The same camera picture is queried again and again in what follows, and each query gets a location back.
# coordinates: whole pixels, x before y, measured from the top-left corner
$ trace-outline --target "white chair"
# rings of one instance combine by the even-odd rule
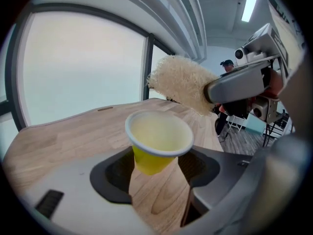
[[[231,128],[231,127],[235,127],[235,128],[237,128],[237,129],[239,129],[238,132],[240,132],[240,130],[241,130],[241,128],[242,128],[243,123],[244,123],[245,120],[246,120],[245,118],[236,117],[235,115],[230,116],[229,119],[228,119],[228,126],[229,126],[228,132],[230,131],[230,128]]]

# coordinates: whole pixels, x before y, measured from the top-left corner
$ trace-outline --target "wooden table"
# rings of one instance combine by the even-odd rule
[[[180,117],[192,128],[195,145],[223,151],[215,132],[217,115],[200,117],[194,111],[170,101],[149,99],[89,112],[57,122],[23,129],[15,137],[3,165],[17,194],[55,167],[130,145],[125,133],[127,116],[142,109],[166,111]],[[147,176],[136,168],[129,193],[133,207],[156,231],[179,229],[189,185],[175,159],[161,173]]]

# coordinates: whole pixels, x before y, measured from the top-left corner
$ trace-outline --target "paper cup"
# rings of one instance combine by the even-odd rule
[[[194,135],[182,119],[161,111],[139,111],[128,116],[125,130],[133,144],[137,168],[153,175],[175,157],[188,152]]]

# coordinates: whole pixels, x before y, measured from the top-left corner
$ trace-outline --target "loofah sponge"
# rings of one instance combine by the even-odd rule
[[[149,88],[205,116],[215,105],[205,99],[203,89],[216,79],[216,75],[188,58],[167,56],[159,60],[147,82]]]

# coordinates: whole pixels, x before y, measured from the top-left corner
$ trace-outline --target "window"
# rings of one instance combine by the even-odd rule
[[[31,125],[140,101],[145,38],[73,12],[34,15],[19,63]]]
[[[0,102],[5,101],[6,94],[5,94],[5,80],[4,80],[4,70],[5,70],[5,61],[6,61],[6,54],[9,46],[9,41],[11,39],[14,26],[8,32],[4,43],[2,45],[0,51]],[[18,130],[15,126],[14,120],[12,118],[12,114],[6,113],[0,116],[0,159],[3,160],[4,155],[9,148],[11,142],[17,135]]]

